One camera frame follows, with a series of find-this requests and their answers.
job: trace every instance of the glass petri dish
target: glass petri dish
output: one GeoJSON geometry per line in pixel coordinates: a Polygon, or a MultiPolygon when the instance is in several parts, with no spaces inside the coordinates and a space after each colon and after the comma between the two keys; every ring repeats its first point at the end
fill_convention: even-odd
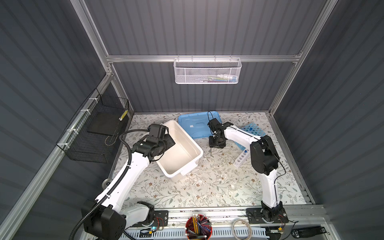
{"type": "Polygon", "coordinates": [[[195,197],[204,198],[208,196],[209,186],[203,180],[197,180],[193,183],[192,191],[195,197]]]}
{"type": "Polygon", "coordinates": [[[215,179],[211,183],[211,192],[210,195],[216,197],[223,197],[228,193],[228,184],[225,182],[225,179],[215,179]]]}
{"type": "Polygon", "coordinates": [[[227,186],[228,193],[236,193],[240,189],[239,183],[235,180],[230,181],[227,186]]]}

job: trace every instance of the gray wall panel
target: gray wall panel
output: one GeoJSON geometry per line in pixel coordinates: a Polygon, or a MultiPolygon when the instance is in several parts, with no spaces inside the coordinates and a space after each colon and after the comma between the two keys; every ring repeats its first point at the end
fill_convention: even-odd
{"type": "Polygon", "coordinates": [[[93,1],[110,55],[291,55],[324,0],[93,1]]]}
{"type": "Polygon", "coordinates": [[[339,1],[275,114],[343,239],[384,225],[384,1],[339,1]]]}
{"type": "MultiPolygon", "coordinates": [[[[1,1],[0,62],[2,222],[105,71],[65,0],[1,1]]],[[[14,239],[67,238],[109,170],[65,158],[14,239]]]]}
{"type": "Polygon", "coordinates": [[[243,63],[238,84],[176,84],[172,63],[114,63],[136,112],[267,110],[292,63],[243,63]]]}

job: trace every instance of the white wire mesh basket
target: white wire mesh basket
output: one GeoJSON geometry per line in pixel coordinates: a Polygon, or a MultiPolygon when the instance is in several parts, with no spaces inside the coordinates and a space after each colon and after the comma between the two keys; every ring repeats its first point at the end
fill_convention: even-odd
{"type": "Polygon", "coordinates": [[[175,58],[175,82],[177,84],[236,84],[240,76],[239,58],[175,58]]]}

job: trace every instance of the gray cable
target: gray cable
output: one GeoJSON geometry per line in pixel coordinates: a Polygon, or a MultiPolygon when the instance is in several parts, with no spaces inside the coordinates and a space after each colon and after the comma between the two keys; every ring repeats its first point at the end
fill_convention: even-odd
{"type": "Polygon", "coordinates": [[[249,223],[247,221],[244,221],[243,219],[237,219],[235,220],[233,223],[232,223],[232,226],[231,226],[231,230],[232,230],[232,234],[233,234],[233,237],[236,239],[236,240],[250,240],[251,237],[252,237],[252,228],[251,228],[251,225],[249,225],[249,223]],[[237,222],[242,222],[243,224],[245,224],[247,227],[248,227],[248,236],[247,238],[245,239],[240,239],[236,236],[236,233],[235,233],[235,224],[237,222]]]}

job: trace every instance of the black cable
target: black cable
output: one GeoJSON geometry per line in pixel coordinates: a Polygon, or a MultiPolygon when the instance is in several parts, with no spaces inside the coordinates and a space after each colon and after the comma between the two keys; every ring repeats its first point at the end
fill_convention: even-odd
{"type": "Polygon", "coordinates": [[[159,157],[159,159],[156,159],[156,160],[152,160],[152,162],[156,162],[156,161],[160,160],[160,158],[162,158],[162,157],[163,157],[164,153],[165,153],[165,152],[163,152],[163,154],[161,155],[161,157],[159,157]]]}
{"type": "Polygon", "coordinates": [[[128,233],[126,233],[126,231],[122,232],[124,233],[124,235],[127,236],[127,238],[129,238],[130,240],[136,240],[134,237],[132,237],[131,235],[129,235],[128,233]]]}
{"type": "Polygon", "coordinates": [[[283,238],[283,239],[280,239],[280,240],[285,240],[285,239],[287,239],[291,234],[292,234],[292,230],[293,230],[293,228],[295,227],[295,224],[297,223],[297,222],[299,222],[299,221],[291,221],[291,220],[289,220],[290,222],[293,222],[294,224],[293,224],[293,226],[292,226],[292,228],[291,228],[291,231],[289,232],[289,234],[288,234],[288,236],[286,236],[285,238],[283,238]]]}
{"type": "Polygon", "coordinates": [[[70,234],[70,237],[69,237],[69,240],[73,240],[74,239],[74,236],[77,232],[77,230],[79,230],[80,226],[83,224],[83,222],[94,212],[96,211],[96,209],[99,208],[99,206],[108,198],[108,195],[110,195],[113,190],[115,190],[115,188],[119,185],[119,183],[122,181],[122,179],[124,178],[125,174],[128,172],[129,168],[130,168],[130,164],[132,162],[132,151],[131,151],[131,148],[129,147],[128,143],[122,138],[123,135],[127,134],[127,133],[130,133],[130,132],[137,132],[137,131],[144,131],[144,132],[149,132],[149,130],[147,129],[133,129],[133,130],[128,130],[126,132],[123,132],[122,134],[120,134],[119,136],[119,139],[120,141],[127,147],[127,150],[128,150],[128,163],[127,163],[127,166],[126,168],[124,169],[123,173],[120,175],[119,179],[116,181],[116,183],[111,187],[111,189],[107,192],[107,194],[98,202],[96,203],[90,210],[89,212],[75,225],[75,227],[73,228],[71,234],[70,234]]]}
{"type": "Polygon", "coordinates": [[[280,162],[280,160],[278,159],[278,157],[276,157],[276,159],[277,159],[277,161],[279,161],[280,165],[281,165],[281,166],[283,167],[283,169],[284,169],[284,174],[282,174],[282,175],[278,176],[277,178],[275,178],[275,181],[273,182],[273,186],[274,186],[274,188],[275,188],[276,204],[278,205],[279,203],[277,202],[278,200],[277,200],[277,192],[276,192],[276,180],[277,180],[279,177],[285,175],[285,174],[287,173],[287,171],[285,170],[285,167],[281,164],[281,162],[280,162]]]}
{"type": "Polygon", "coordinates": [[[208,116],[208,122],[210,121],[209,120],[209,113],[211,113],[211,111],[208,111],[207,112],[207,116],[208,116]]]}

